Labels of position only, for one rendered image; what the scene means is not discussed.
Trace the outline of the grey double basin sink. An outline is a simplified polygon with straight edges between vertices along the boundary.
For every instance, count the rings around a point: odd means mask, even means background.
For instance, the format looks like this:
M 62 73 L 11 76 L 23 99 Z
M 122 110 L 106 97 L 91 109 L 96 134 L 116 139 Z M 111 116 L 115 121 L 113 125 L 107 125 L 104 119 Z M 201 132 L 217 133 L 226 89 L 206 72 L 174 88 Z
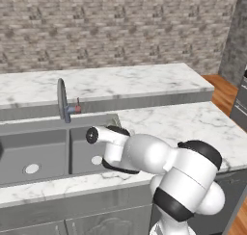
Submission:
M 0 124 L 0 187 L 105 172 L 105 144 L 88 144 L 86 133 L 120 124 L 116 114 Z

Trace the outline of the grey tap with red tip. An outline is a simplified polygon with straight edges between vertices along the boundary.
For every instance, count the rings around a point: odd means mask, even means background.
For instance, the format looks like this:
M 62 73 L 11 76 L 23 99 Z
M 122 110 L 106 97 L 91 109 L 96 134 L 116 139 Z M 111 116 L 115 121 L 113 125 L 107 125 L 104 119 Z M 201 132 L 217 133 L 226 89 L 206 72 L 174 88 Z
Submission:
M 59 78 L 57 82 L 57 99 L 59 115 L 60 118 L 65 121 L 65 123 L 71 122 L 71 115 L 81 113 L 80 103 L 77 103 L 75 106 L 69 106 L 67 101 L 65 82 L 62 78 Z

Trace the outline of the grey cupboard door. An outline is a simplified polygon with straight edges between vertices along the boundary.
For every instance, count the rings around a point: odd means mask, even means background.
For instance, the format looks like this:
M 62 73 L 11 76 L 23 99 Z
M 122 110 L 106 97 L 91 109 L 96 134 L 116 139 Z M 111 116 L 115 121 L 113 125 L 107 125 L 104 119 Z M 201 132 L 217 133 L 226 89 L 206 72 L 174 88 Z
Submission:
M 69 235 L 75 223 L 77 235 L 148 235 L 151 205 L 127 208 L 66 220 Z
M 58 225 L 59 235 L 68 235 L 64 222 L 49 222 L 4 230 L 0 231 L 0 235 L 56 235 L 55 225 Z

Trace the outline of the grey steel appliance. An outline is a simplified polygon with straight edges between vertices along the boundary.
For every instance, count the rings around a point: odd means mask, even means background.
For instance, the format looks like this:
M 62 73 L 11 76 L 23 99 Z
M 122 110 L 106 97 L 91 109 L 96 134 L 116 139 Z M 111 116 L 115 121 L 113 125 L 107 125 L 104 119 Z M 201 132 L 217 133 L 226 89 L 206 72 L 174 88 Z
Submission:
M 230 118 L 247 133 L 247 66 L 233 103 Z

